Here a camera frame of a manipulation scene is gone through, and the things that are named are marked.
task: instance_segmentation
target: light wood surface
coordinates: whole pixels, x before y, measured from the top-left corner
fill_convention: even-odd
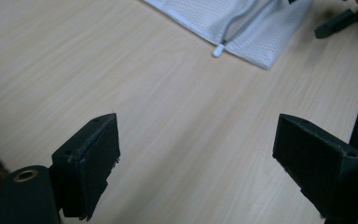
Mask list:
[[[121,162],[89,223],[323,223],[272,147],[280,113],[349,140],[358,24],[313,37],[347,7],[315,0],[267,71],[213,58],[142,1],[0,0],[0,159],[50,166],[87,121],[115,111]]]

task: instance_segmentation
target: black plastic part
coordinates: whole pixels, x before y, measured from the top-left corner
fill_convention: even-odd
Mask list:
[[[329,37],[330,35],[347,28],[355,22],[358,22],[358,10],[354,13],[350,9],[347,9],[332,20],[316,28],[315,37],[317,39]]]
[[[280,115],[273,157],[323,217],[342,223],[357,217],[356,148],[307,120]]]
[[[0,224],[59,224],[48,168],[29,166],[6,177],[0,193]]]
[[[348,9],[333,18],[332,20],[316,28],[315,37],[317,39],[326,38],[333,33],[337,33],[347,28],[354,22],[356,22],[356,14],[354,14],[350,9]]]
[[[90,220],[119,157],[116,114],[91,120],[53,153],[49,170],[66,217]]]

